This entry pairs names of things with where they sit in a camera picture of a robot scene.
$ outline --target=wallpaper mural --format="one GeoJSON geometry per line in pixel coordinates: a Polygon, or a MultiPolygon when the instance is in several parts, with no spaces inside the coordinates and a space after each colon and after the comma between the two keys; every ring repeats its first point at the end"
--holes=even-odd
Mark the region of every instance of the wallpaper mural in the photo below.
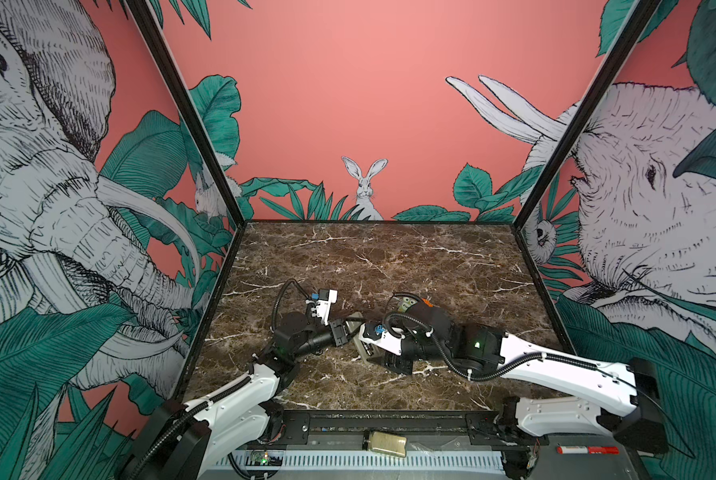
{"type": "MultiPolygon", "coordinates": [[[[565,107],[577,101],[602,60],[602,57],[596,58],[596,53],[598,17],[605,2],[593,3],[600,5],[591,7],[590,2],[571,2],[574,5],[563,5],[560,9],[556,5],[550,12],[543,12],[547,5],[538,2],[536,18],[525,20],[526,24],[543,22],[538,25],[540,33],[557,32],[558,25],[569,25],[565,36],[553,37],[558,38],[562,51],[553,56],[553,61],[559,62],[564,72],[559,72],[558,79],[551,80],[550,84],[540,85],[540,91],[548,98],[545,104],[553,104],[552,110],[559,113],[565,108],[553,96],[567,98],[569,103],[565,107]],[[557,21],[542,20],[542,15],[557,21]],[[586,28],[580,28],[580,23],[586,24],[586,28]],[[583,49],[584,60],[580,61],[580,55],[574,54],[575,48],[583,49]]],[[[448,75],[456,72],[469,77],[488,68],[488,63],[473,60],[481,54],[480,47],[474,42],[481,27],[468,30],[472,18],[468,9],[484,8],[493,17],[495,13],[491,10],[497,2],[459,0],[443,10],[443,14],[448,15],[445,20],[439,19],[439,7],[432,2],[421,8],[421,5],[406,1],[378,2],[372,6],[365,2],[327,5],[305,1],[296,5],[257,5],[243,0],[194,0],[183,2],[189,17],[175,1],[167,5],[162,0],[150,0],[150,4],[188,85],[194,84],[198,77],[220,73],[232,75],[243,84],[242,92],[250,92],[252,103],[244,101],[243,110],[234,84],[232,96],[208,98],[200,94],[195,98],[207,122],[209,137],[221,154],[220,163],[227,172],[230,190],[246,218],[511,223],[539,177],[550,149],[573,115],[572,109],[561,113],[557,120],[550,118],[506,85],[481,76],[487,94],[504,104],[507,111],[515,115],[513,117],[497,108],[476,88],[448,75]],[[375,35],[371,32],[379,32],[377,28],[382,23],[379,17],[370,13],[374,7],[387,15],[386,21],[395,31],[405,28],[408,32],[391,36],[383,33],[382,38],[373,38],[375,35]],[[410,9],[415,12],[411,17],[407,14],[410,9]],[[463,39],[473,43],[464,50],[465,55],[472,57],[452,54],[451,50],[441,47],[428,48],[429,38],[419,43],[409,39],[409,36],[419,36],[420,29],[427,23],[453,30],[467,27],[465,30],[469,33],[463,39]],[[331,24],[338,25],[336,30],[332,30],[331,24]],[[280,34],[286,38],[277,38],[278,31],[286,32],[280,34]],[[307,32],[314,32],[313,35],[318,37],[309,38],[307,32]],[[324,34],[339,45],[336,47],[338,52],[321,51],[323,42],[319,36],[324,34]],[[290,53],[283,50],[288,44],[296,44],[290,53]],[[407,62],[413,63],[414,56],[421,55],[423,59],[420,57],[420,61],[431,64],[435,72],[441,72],[424,81],[425,84],[431,82],[433,90],[413,87],[413,83],[420,81],[415,70],[392,76],[392,65],[399,61],[399,57],[382,52],[393,48],[398,50],[400,58],[408,58],[407,62]],[[335,60],[332,54],[339,58],[348,57],[344,71],[340,71],[341,60],[335,60]],[[288,66],[286,62],[291,55],[295,62],[288,66]],[[361,62],[369,64],[366,69],[381,71],[379,76],[368,79],[376,88],[400,88],[397,91],[403,93],[386,98],[384,93],[377,91],[375,104],[371,107],[376,113],[366,115],[367,110],[359,105],[364,101],[360,96],[363,93],[355,93],[349,85],[351,77],[368,75],[361,72],[360,64],[349,60],[351,56],[358,56],[361,62]],[[456,62],[450,62],[451,58],[457,58],[456,62]],[[308,65],[307,72],[299,71],[302,65],[308,65]],[[269,76],[259,76],[260,72],[269,72],[269,76]],[[306,85],[297,88],[295,79],[302,74],[307,75],[302,81],[306,85]],[[395,77],[401,77],[407,85],[389,84],[395,77]],[[275,84],[276,91],[260,86],[269,78],[279,79],[275,84]],[[311,88],[313,92],[305,93],[311,88]],[[345,96],[345,91],[353,94],[345,96]],[[313,94],[323,100],[312,97],[313,94]],[[415,94],[418,96],[408,105],[404,98],[413,99],[415,94]],[[429,125],[417,125],[415,122],[423,117],[411,110],[425,102],[430,105],[424,108],[424,115],[430,117],[429,125]],[[526,145],[493,134],[474,114],[472,107],[488,123],[526,145]],[[267,117],[259,113],[263,109],[267,117]],[[214,110],[221,110],[221,113],[214,113],[214,110]],[[232,146],[235,150],[232,151],[224,146],[227,114],[233,115],[232,146]],[[286,115],[291,118],[279,123],[278,119],[286,115]],[[323,128],[332,128],[324,126],[322,120],[330,115],[333,130],[323,131],[323,128]],[[351,117],[360,118],[355,123],[370,120],[355,125],[351,117]],[[387,125],[383,123],[385,117],[398,121],[387,125]],[[237,121],[244,138],[238,158],[235,135],[240,130],[237,121]],[[458,139],[461,139],[458,145],[452,144],[458,139]],[[529,161],[524,164],[522,159],[529,148],[529,161]],[[416,150],[419,150],[419,156],[414,156],[416,150]],[[342,162],[346,172],[341,169],[342,162]]],[[[517,5],[505,7],[502,17],[518,20],[522,14],[516,8],[517,5]]],[[[628,8],[629,4],[622,7],[624,14],[628,8]]],[[[609,42],[616,31],[614,27],[608,34],[609,42]]],[[[441,37],[445,35],[445,31],[440,32],[441,37]]],[[[504,56],[500,54],[500,68],[524,77],[519,71],[513,72],[513,67],[519,66],[514,58],[517,54],[528,54],[531,49],[521,44],[511,48],[510,52],[503,52],[504,56]]],[[[373,94],[372,87],[363,90],[367,95],[373,94]]],[[[199,196],[199,208],[217,204],[217,198],[200,193],[199,196]]]]}
{"type": "Polygon", "coordinates": [[[0,1],[0,480],[109,477],[171,395],[233,238],[114,8],[0,1]]]}
{"type": "Polygon", "coordinates": [[[581,355],[658,366],[652,477],[716,478],[716,1],[655,18],[523,233],[581,355]]]}

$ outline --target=tusk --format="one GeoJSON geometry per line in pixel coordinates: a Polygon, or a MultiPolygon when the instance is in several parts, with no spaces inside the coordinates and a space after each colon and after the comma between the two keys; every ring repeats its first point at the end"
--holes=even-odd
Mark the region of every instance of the tusk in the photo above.
{"type": "Polygon", "coordinates": [[[184,225],[171,215],[168,210],[144,195],[138,194],[104,177],[99,177],[99,181],[96,184],[96,196],[107,206],[128,208],[139,214],[149,216],[153,220],[157,220],[161,222],[161,224],[169,227],[174,234],[180,237],[190,251],[190,256],[195,266],[195,284],[197,285],[200,277],[200,256],[198,255],[198,249],[195,247],[195,242],[184,225]]]}
{"type": "Polygon", "coordinates": [[[33,285],[59,313],[73,313],[88,308],[67,279],[55,254],[35,254],[22,260],[22,266],[33,285]]]}
{"type": "Polygon", "coordinates": [[[525,98],[507,85],[484,75],[479,76],[478,80],[496,95],[499,101],[507,107],[507,110],[510,110],[519,120],[523,120],[526,125],[550,139],[556,141],[561,139],[566,131],[566,125],[537,110],[534,105],[528,103],[525,98]]]}
{"type": "Polygon", "coordinates": [[[510,135],[520,141],[525,141],[527,144],[535,144],[542,136],[542,134],[522,121],[515,120],[510,115],[499,110],[491,101],[484,97],[481,92],[475,90],[462,80],[455,77],[448,77],[446,81],[467,98],[467,101],[475,107],[475,110],[478,110],[478,113],[484,120],[502,133],[510,135]]]}
{"type": "Polygon", "coordinates": [[[159,342],[143,342],[116,332],[99,349],[105,355],[121,360],[141,360],[169,350],[182,338],[182,333],[161,340],[159,342]]]}

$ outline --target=marble surface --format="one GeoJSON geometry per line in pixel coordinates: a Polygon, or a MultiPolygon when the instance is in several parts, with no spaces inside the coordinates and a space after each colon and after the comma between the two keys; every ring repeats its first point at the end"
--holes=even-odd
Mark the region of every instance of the marble surface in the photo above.
{"type": "MultiPolygon", "coordinates": [[[[280,286],[339,291],[333,315],[381,318],[392,291],[420,294],[458,322],[483,322],[560,349],[507,226],[251,224],[243,237],[185,399],[237,377],[269,339],[280,286]]],[[[280,312],[301,310],[290,288],[280,312]]],[[[505,396],[557,393],[518,380],[471,383],[442,362],[417,362],[412,376],[364,363],[352,343],[310,356],[278,400],[286,408],[472,410],[505,396]]]]}

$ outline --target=white rabbit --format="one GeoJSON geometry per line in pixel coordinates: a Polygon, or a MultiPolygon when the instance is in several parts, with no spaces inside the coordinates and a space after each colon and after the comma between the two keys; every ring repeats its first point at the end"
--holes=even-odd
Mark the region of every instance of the white rabbit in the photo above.
{"type": "Polygon", "coordinates": [[[376,211],[374,205],[371,203],[371,197],[374,196],[374,190],[371,187],[371,177],[382,171],[382,168],[387,166],[387,159],[382,158],[373,163],[369,172],[363,177],[363,172],[357,163],[353,160],[342,157],[345,162],[345,167],[350,175],[358,179],[358,193],[355,198],[355,211],[363,209],[363,212],[358,215],[357,220],[382,220],[382,215],[376,211]]]}

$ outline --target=rabbit face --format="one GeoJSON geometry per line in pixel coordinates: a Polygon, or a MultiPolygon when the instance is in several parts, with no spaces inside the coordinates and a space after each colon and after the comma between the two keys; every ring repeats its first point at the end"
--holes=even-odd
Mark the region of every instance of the rabbit face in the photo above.
{"type": "Polygon", "coordinates": [[[348,173],[358,180],[358,192],[356,193],[356,197],[359,199],[373,197],[374,190],[371,187],[371,177],[378,174],[382,171],[382,168],[387,166],[387,159],[382,158],[374,162],[365,177],[363,177],[363,172],[356,162],[347,157],[342,157],[342,160],[345,162],[348,173]]]}

